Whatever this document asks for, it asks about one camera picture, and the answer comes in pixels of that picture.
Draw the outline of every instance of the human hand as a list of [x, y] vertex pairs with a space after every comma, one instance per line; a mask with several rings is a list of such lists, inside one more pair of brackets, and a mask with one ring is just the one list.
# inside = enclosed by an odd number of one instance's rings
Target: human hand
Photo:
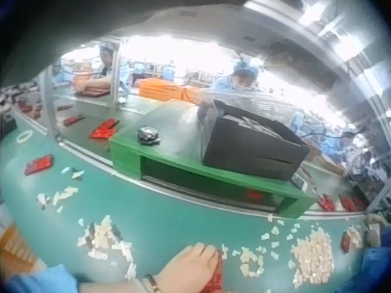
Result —
[[156, 283], [163, 293], [199, 293], [212, 279], [218, 256], [212, 245], [187, 246], [155, 276]]

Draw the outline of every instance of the white ring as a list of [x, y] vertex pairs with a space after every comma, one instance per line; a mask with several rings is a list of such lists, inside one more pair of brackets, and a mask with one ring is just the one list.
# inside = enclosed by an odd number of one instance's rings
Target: white ring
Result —
[[32, 136], [32, 130], [23, 131], [16, 138], [16, 142], [17, 143], [23, 143], [23, 142], [27, 141], [31, 136]]

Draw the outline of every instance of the bracelet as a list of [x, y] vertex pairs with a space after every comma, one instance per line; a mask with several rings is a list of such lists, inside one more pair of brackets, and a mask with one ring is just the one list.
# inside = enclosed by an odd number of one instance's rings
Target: bracelet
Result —
[[151, 284], [153, 292], [155, 293], [162, 293], [161, 290], [158, 288], [158, 284], [156, 284], [155, 278], [153, 278], [149, 273], [145, 275], [148, 282]]

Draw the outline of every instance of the metal pole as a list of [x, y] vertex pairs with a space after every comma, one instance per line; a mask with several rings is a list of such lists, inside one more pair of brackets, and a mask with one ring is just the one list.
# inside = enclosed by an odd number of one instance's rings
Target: metal pole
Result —
[[51, 65], [39, 74], [39, 89], [43, 111], [48, 119], [48, 135], [55, 140], [59, 139], [60, 132], [57, 127], [56, 111], [53, 103], [53, 83]]
[[116, 49], [112, 56], [112, 74], [111, 74], [111, 86], [110, 86], [110, 95], [111, 99], [108, 102], [110, 108], [114, 108], [117, 105], [118, 101], [118, 87], [120, 85], [120, 53], [119, 49]]

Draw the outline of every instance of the person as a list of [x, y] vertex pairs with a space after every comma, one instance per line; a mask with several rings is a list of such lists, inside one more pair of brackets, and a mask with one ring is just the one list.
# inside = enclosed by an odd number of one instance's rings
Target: person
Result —
[[[88, 80], [80, 80], [75, 83], [75, 91], [82, 92], [88, 87], [99, 89], [110, 89], [112, 62], [114, 56], [114, 45], [112, 43], [103, 43], [99, 46], [100, 59], [102, 65], [92, 73], [92, 77]], [[123, 59], [120, 61], [119, 86], [125, 95], [130, 94], [128, 79], [130, 75], [129, 66]]]
[[134, 84], [138, 79], [144, 79], [145, 78], [145, 71], [146, 71], [146, 66], [142, 62], [138, 62], [135, 64], [133, 73], [132, 73], [132, 87], [134, 87]]
[[[254, 86], [259, 74], [259, 67], [249, 65], [241, 59], [233, 68], [233, 73], [215, 80], [210, 86], [211, 89], [236, 91], [236, 92], [256, 92]], [[203, 123], [208, 109], [211, 107], [210, 101], [201, 101], [197, 110], [197, 117]]]
[[163, 79], [165, 81], [174, 81], [174, 77], [175, 77], [174, 61], [171, 60], [170, 64], [163, 68]]
[[52, 64], [52, 83], [54, 88], [64, 87], [70, 85], [73, 80], [72, 69], [68, 66], [61, 65], [61, 61], [58, 60]]
[[368, 214], [365, 221], [368, 225], [378, 224], [380, 233], [376, 230], [368, 231], [366, 241], [369, 248], [363, 253], [360, 270], [335, 293], [386, 292], [379, 288], [389, 287], [387, 280], [391, 272], [391, 226], [376, 214]]
[[218, 254], [212, 245], [197, 243], [187, 246], [159, 274], [148, 275], [140, 280], [133, 278], [130, 282], [78, 283], [64, 265], [59, 265], [32, 275], [14, 276], [4, 286], [9, 293], [154, 293], [157, 292], [153, 289], [156, 283], [156, 287], [163, 293], [195, 293], [201, 292], [211, 280]]

